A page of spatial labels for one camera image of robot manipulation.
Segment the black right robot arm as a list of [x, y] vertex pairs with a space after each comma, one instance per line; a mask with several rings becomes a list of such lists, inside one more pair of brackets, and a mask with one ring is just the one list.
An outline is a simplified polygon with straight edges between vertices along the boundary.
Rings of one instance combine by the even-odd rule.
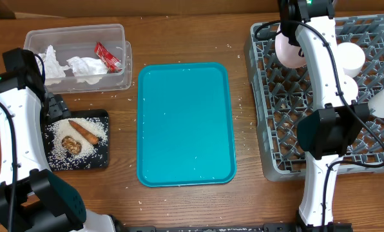
[[297, 125], [307, 174], [298, 221], [304, 231], [334, 231], [332, 199], [338, 167], [369, 118], [358, 85], [341, 65], [332, 1], [279, 1], [280, 31], [305, 56], [313, 112]]

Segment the white paper napkin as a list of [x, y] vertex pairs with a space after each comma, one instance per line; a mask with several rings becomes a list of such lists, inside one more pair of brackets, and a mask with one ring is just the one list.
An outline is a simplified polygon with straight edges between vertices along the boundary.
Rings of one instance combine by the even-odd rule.
[[[44, 53], [38, 53], [38, 56], [43, 60], [45, 84], [59, 84], [65, 77], [66, 71], [72, 71], [74, 77], [103, 75], [109, 72], [106, 65], [100, 59], [91, 57], [72, 57], [68, 59], [67, 65], [61, 66], [56, 57], [56, 51], [53, 46], [47, 47]], [[100, 77], [96, 78], [78, 78], [77, 82], [87, 82], [88, 84], [96, 84], [100, 81]]]

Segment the brown food scrap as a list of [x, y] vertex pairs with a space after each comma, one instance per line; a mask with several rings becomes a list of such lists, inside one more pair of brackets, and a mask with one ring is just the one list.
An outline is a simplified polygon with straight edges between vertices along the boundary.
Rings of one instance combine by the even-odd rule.
[[68, 150], [72, 155], [78, 155], [82, 150], [81, 143], [70, 136], [65, 136], [62, 139], [62, 147]]

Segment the orange carrot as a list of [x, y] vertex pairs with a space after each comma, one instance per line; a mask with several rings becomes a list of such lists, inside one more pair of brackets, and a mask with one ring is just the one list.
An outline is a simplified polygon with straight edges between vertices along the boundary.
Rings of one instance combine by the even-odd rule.
[[75, 121], [69, 120], [69, 124], [75, 129], [80, 135], [82, 135], [90, 144], [96, 145], [99, 143], [99, 138], [92, 132], [83, 128], [80, 124]]

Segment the red snack wrapper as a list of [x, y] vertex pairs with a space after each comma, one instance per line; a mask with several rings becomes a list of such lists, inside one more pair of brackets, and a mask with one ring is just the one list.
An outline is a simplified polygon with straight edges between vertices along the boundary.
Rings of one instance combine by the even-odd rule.
[[110, 72], [116, 73], [123, 69], [121, 60], [112, 55], [100, 42], [96, 43], [94, 52]]

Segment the light green bowl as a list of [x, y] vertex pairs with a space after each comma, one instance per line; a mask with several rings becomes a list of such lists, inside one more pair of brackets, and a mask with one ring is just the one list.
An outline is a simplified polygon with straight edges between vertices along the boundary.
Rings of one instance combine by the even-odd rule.
[[356, 77], [365, 63], [365, 53], [355, 43], [344, 42], [337, 46], [338, 57], [345, 75]]

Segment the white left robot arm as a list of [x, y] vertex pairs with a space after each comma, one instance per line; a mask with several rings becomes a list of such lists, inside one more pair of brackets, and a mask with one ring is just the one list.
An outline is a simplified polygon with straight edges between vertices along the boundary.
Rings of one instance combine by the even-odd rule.
[[71, 117], [47, 91], [43, 60], [22, 48], [3, 53], [0, 73], [0, 224], [8, 231], [125, 231], [113, 215], [86, 209], [46, 158], [45, 124]]

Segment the pink small bowl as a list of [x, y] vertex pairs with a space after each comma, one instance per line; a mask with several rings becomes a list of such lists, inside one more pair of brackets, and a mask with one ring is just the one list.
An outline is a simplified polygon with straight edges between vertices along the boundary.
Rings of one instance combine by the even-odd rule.
[[351, 105], [353, 101], [357, 100], [358, 85], [352, 77], [348, 75], [344, 76], [341, 80], [341, 90], [348, 105]]

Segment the large pink plate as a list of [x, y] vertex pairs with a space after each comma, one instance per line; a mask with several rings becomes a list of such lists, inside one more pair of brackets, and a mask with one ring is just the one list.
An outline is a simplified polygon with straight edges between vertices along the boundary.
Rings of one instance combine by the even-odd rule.
[[281, 32], [278, 26], [279, 34], [275, 37], [274, 47], [279, 62], [287, 68], [300, 68], [306, 65], [305, 57], [299, 46], [289, 44], [289, 39]]

